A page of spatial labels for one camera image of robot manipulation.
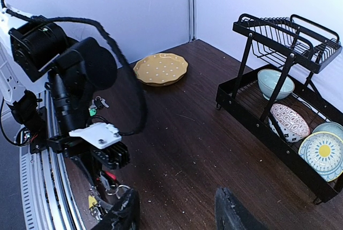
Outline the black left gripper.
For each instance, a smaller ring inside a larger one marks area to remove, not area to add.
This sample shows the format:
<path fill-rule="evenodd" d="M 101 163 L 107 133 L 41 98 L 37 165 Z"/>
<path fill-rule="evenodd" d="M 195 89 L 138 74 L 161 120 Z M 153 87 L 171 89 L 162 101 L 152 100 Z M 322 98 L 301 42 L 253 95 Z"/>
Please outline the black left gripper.
<path fill-rule="evenodd" d="M 99 180 L 102 164 L 91 155 L 91 145 L 80 137 L 57 135 L 47 140 L 47 146 L 56 154 L 72 158 L 91 185 L 91 192 L 99 195 Z"/>

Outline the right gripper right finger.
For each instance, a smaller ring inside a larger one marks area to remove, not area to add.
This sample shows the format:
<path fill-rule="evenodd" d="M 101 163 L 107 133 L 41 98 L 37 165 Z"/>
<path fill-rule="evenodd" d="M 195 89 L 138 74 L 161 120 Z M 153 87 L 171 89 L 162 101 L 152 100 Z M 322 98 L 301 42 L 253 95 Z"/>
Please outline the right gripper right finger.
<path fill-rule="evenodd" d="M 214 208 L 217 229 L 267 229 L 228 188 L 216 190 Z"/>

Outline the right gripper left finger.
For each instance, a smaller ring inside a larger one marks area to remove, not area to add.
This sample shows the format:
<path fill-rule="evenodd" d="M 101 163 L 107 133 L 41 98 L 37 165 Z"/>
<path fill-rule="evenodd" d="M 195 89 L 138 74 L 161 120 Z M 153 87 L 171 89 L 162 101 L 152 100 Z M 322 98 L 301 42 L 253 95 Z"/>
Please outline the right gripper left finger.
<path fill-rule="evenodd" d="M 140 198 L 138 191 L 128 189 L 96 225 L 96 228 L 99 230 L 140 229 Z"/>

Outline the large keyring with red handle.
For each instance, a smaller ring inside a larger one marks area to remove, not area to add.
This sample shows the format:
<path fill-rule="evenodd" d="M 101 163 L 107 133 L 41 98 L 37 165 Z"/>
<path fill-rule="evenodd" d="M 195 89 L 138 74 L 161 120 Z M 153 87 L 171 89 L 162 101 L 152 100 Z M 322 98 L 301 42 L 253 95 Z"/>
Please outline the large keyring with red handle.
<path fill-rule="evenodd" d="M 97 222 L 100 222 L 130 187 L 122 184 L 114 173 L 107 170 L 100 172 L 96 184 L 90 188 L 88 211 Z"/>

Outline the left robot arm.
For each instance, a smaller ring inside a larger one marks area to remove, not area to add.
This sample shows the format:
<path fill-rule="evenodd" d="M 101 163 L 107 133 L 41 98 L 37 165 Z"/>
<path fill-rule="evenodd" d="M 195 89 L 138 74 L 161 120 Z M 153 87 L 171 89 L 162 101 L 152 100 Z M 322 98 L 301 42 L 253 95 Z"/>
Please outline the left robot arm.
<path fill-rule="evenodd" d="M 15 61 L 31 81 L 47 75 L 45 83 L 60 134 L 47 136 L 39 99 L 21 84 L 11 67 L 1 68 L 3 104 L 14 119 L 31 133 L 31 150 L 52 149 L 75 161 L 91 185 L 96 185 L 102 162 L 93 157 L 106 141 L 95 131 L 89 105 L 95 91 L 110 88 L 117 77 L 113 55 L 94 38 L 77 41 L 59 26 L 62 18 L 25 16 L 1 2 L 1 56 Z"/>

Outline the green tagged key bunch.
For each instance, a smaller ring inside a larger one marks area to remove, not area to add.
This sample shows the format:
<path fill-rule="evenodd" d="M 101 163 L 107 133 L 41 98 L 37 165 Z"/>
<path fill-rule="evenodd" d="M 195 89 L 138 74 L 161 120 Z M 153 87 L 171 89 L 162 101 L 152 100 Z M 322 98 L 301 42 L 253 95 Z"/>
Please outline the green tagged key bunch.
<path fill-rule="evenodd" d="M 90 113 L 90 116 L 95 116 L 98 112 L 98 110 L 109 108 L 109 105 L 106 103 L 106 100 L 100 96 L 96 96 L 89 106 L 88 110 Z"/>

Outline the left base circuit board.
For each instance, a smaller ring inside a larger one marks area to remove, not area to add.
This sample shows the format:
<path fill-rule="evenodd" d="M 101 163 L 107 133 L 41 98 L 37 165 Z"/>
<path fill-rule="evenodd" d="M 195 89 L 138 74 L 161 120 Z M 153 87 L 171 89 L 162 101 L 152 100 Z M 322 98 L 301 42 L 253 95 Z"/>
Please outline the left base circuit board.
<path fill-rule="evenodd" d="M 30 133 L 30 131 L 26 127 L 23 127 L 17 132 L 14 143 L 16 146 L 22 147 L 28 145 L 32 137 L 33 135 Z"/>

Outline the pink patterned bowl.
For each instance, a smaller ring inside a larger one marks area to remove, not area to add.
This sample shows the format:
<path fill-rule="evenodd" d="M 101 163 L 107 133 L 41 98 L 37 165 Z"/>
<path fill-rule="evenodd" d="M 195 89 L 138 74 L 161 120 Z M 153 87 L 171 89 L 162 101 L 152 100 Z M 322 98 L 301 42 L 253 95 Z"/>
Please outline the pink patterned bowl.
<path fill-rule="evenodd" d="M 307 122 L 290 107 L 275 103 L 272 105 L 270 112 L 287 142 L 296 143 L 310 135 Z"/>

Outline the yellow daisy plate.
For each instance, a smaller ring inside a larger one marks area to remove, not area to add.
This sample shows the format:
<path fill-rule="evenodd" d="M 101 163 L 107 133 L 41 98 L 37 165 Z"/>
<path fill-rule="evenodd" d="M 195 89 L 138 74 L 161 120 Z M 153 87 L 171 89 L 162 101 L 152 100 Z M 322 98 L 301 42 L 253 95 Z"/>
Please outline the yellow daisy plate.
<path fill-rule="evenodd" d="M 326 182 L 342 174 L 342 139 L 333 133 L 312 133 L 301 143 L 298 155 Z"/>

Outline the pale green plate behind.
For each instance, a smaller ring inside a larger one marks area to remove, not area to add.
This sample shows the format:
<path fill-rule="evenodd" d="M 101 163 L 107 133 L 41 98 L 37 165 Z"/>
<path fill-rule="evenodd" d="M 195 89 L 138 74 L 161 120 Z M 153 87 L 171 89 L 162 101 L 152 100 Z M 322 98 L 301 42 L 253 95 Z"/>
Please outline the pale green plate behind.
<path fill-rule="evenodd" d="M 318 125 L 317 127 L 315 127 L 312 133 L 320 132 L 320 131 L 333 133 L 342 139 L 343 127 L 339 123 L 336 123 L 336 122 L 322 123 Z"/>

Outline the celadon green bowl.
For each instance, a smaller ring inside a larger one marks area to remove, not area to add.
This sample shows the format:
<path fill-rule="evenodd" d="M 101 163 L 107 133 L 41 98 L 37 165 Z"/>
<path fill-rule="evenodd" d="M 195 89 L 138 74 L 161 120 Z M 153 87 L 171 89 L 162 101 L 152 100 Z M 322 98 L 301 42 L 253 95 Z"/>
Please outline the celadon green bowl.
<path fill-rule="evenodd" d="M 258 72 L 258 86 L 262 92 L 262 96 L 266 100 L 270 99 L 274 89 L 276 88 L 280 76 L 281 72 L 273 69 L 263 69 Z M 276 97 L 276 100 L 281 100 L 288 97 L 294 90 L 294 82 L 289 77 L 286 77 Z"/>

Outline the aluminium front rail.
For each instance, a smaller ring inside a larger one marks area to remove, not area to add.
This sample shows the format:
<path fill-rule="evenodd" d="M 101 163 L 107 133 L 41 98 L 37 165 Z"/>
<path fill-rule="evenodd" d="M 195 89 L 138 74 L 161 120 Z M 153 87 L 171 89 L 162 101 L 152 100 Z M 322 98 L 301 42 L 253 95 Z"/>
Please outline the aluminium front rail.
<path fill-rule="evenodd" d="M 85 229 L 61 154 L 19 149 L 21 200 L 27 229 Z"/>

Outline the left aluminium frame post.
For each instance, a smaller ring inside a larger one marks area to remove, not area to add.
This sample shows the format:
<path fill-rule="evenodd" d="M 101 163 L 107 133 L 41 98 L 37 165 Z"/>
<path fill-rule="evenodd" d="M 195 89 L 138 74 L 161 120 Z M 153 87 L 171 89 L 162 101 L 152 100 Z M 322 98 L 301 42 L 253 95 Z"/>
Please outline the left aluminium frame post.
<path fill-rule="evenodd" d="M 197 11 L 196 0 L 188 0 L 188 33 L 189 42 L 196 39 L 197 31 Z"/>

